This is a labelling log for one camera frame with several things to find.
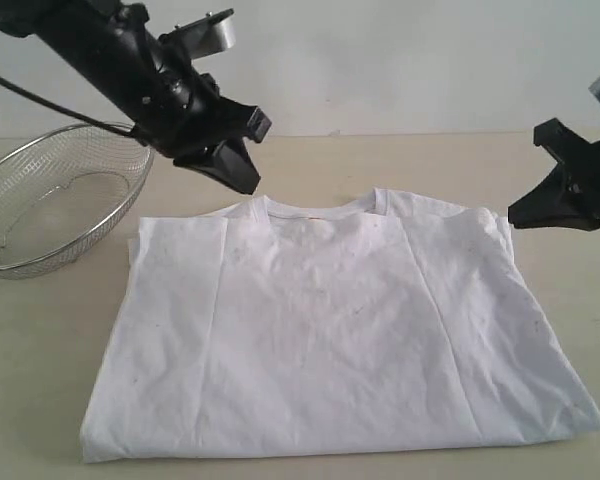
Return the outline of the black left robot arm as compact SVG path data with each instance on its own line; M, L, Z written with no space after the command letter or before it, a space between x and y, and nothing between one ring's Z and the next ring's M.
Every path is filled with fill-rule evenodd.
M260 175L245 146L260 143L271 121L257 106L221 95L194 61L235 43L232 9L154 37L142 3L0 1L0 31L35 35L134 123L130 130L55 104L0 76L0 85L88 125L131 138L227 188L253 193Z

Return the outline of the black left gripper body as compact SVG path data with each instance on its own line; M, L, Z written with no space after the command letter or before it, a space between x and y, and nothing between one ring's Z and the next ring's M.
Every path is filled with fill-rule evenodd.
M104 95L135 123L135 133L178 159L245 136L245 106L198 73L173 34L114 29L104 42Z

